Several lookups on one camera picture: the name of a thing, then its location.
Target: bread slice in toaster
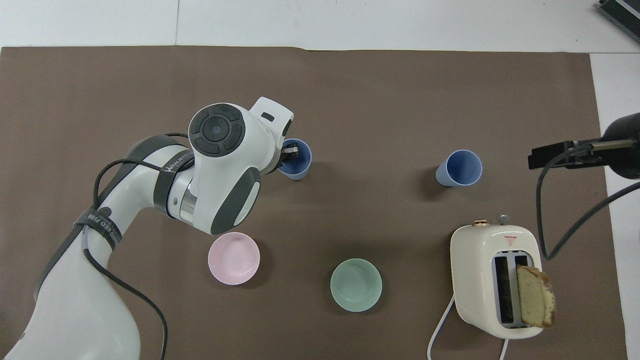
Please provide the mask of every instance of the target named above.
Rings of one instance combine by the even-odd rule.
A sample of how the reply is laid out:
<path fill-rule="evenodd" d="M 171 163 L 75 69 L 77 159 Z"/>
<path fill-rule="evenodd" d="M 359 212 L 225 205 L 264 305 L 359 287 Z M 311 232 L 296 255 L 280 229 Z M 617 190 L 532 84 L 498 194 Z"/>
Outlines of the bread slice in toaster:
<path fill-rule="evenodd" d="M 549 277 L 531 266 L 518 265 L 518 290 L 522 321 L 531 326 L 549 328 L 554 325 L 556 300 Z"/>

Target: black clamp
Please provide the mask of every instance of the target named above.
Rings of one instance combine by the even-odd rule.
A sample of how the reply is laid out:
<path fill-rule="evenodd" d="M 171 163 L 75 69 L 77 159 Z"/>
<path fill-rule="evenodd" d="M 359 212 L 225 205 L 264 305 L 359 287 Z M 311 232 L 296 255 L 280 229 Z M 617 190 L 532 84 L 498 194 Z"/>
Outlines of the black clamp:
<path fill-rule="evenodd" d="M 268 174 L 274 172 L 284 163 L 287 163 L 288 161 L 291 161 L 298 156 L 300 156 L 300 148 L 298 147 L 297 142 L 292 142 L 283 146 L 282 150 L 280 151 L 280 159 L 278 160 L 278 164 L 271 171 L 269 171 Z"/>
<path fill-rule="evenodd" d="M 193 166 L 193 151 L 186 149 L 178 152 L 169 161 L 162 166 L 162 170 L 158 172 L 156 187 L 154 188 L 154 206 L 161 213 L 166 214 L 170 218 L 174 218 L 169 214 L 168 201 L 171 186 L 176 175 L 183 170 Z"/>
<path fill-rule="evenodd" d="M 96 230 L 111 246 L 111 250 L 115 250 L 116 246 L 122 240 L 122 233 L 116 224 L 109 218 L 111 210 L 109 208 L 101 208 L 96 210 L 88 208 L 74 222 L 74 225 L 87 225 Z"/>

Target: white toaster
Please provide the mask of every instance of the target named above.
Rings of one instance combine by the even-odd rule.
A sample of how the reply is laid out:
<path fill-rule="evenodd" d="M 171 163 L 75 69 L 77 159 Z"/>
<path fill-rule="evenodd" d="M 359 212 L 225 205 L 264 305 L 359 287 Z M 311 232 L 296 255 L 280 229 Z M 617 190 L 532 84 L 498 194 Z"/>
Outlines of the white toaster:
<path fill-rule="evenodd" d="M 524 339 L 542 329 L 522 322 L 516 265 L 542 271 L 538 243 L 515 225 L 475 220 L 451 236 L 451 277 L 462 320 L 503 339 Z"/>

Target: toaster slot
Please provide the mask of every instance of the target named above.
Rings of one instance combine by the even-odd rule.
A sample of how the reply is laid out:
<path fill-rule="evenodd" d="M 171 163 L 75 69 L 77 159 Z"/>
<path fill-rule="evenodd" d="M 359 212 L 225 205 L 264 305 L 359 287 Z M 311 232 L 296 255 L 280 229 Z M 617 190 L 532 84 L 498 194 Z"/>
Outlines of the toaster slot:
<path fill-rule="evenodd" d="M 493 256 L 493 291 L 498 321 L 507 329 L 528 327 L 520 314 L 516 266 L 533 266 L 531 256 L 521 250 L 501 251 Z"/>
<path fill-rule="evenodd" d="M 513 306 L 511 301 L 511 284 L 509 281 L 509 264 L 506 256 L 496 256 L 495 278 L 498 287 L 498 306 L 500 313 L 500 322 L 513 323 Z"/>

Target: blue cup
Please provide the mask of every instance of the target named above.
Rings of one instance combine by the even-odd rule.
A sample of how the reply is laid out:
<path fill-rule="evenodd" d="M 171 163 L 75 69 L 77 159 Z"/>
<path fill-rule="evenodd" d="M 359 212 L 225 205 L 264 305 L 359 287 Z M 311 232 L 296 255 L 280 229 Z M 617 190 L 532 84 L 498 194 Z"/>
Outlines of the blue cup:
<path fill-rule="evenodd" d="M 469 150 L 456 150 L 436 170 L 436 179 L 444 186 L 470 186 L 482 176 L 482 161 Z"/>
<path fill-rule="evenodd" d="M 282 164 L 278 170 L 285 174 L 289 179 L 300 180 L 307 175 L 307 172 L 309 172 L 309 166 L 311 166 L 311 160 L 313 157 L 311 155 L 311 148 L 309 145 L 300 139 L 286 139 L 284 140 L 283 146 L 289 145 L 293 142 L 298 143 L 298 157 Z"/>

